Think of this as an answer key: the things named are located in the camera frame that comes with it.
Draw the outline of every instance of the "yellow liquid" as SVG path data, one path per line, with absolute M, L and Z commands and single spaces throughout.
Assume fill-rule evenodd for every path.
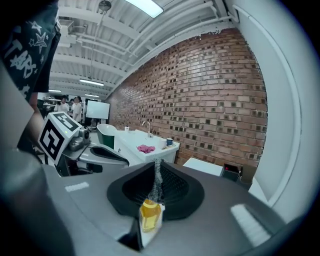
M 157 221 L 161 214 L 161 207 L 158 203 L 151 200 L 144 200 L 140 207 L 141 229 L 147 233 L 154 230 L 157 226 Z

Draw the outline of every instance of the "ceiling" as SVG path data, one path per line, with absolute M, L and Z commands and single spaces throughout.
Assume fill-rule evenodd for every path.
M 50 72 L 51 90 L 104 100 L 163 41 L 225 12 L 222 0 L 154 0 L 163 13 L 151 18 L 125 0 L 111 0 L 111 9 L 103 14 L 100 1 L 59 0 L 62 29 Z

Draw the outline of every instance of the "star print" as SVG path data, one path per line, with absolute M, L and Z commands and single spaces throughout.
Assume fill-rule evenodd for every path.
M 27 97 L 26 93 L 29 92 L 29 89 L 30 89 L 30 87 L 29 87 L 29 85 L 27 84 L 27 86 L 24 86 L 24 87 L 22 88 L 22 90 L 20 90 L 20 92 L 21 92 L 21 94 L 22 94 L 22 96 L 23 96 L 24 98 Z
M 40 54 L 42 47 L 47 47 L 47 44 L 45 43 L 46 32 L 44 32 L 42 36 L 40 36 L 37 33 L 35 35 L 36 35 L 37 41 L 34 44 L 34 46 L 39 46 L 39 54 Z
M 42 62 L 44 62 L 44 60 L 45 60 L 45 56 L 42 54 L 41 59 L 40 59 L 40 63 L 42 64 Z
M 32 47 L 32 46 L 34 46 L 35 45 L 35 40 L 34 39 L 30 39 L 30 42 L 29 42 L 29 45 Z
M 39 26 L 35 21 L 34 22 L 31 22 L 29 21 L 29 23 L 32 25 L 32 29 L 34 30 L 37 30 L 39 34 L 41 34 L 41 29 L 42 29 L 42 26 Z

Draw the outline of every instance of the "white table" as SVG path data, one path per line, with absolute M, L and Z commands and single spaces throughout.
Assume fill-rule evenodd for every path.
M 190 157 L 190 159 L 186 161 L 183 166 L 216 176 L 221 176 L 223 169 L 222 166 L 205 162 L 193 157 Z M 266 205 L 268 204 L 268 200 L 255 177 L 253 177 L 252 185 L 248 192 Z

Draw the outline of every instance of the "faucet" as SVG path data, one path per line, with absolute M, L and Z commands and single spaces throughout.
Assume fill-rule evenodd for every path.
M 148 129 L 148 138 L 153 138 L 154 135 L 150 133 L 150 123 L 149 122 L 146 122 L 146 121 L 143 121 L 142 123 L 142 126 L 144 126 L 144 124 L 147 123 L 149 125 L 149 129 Z

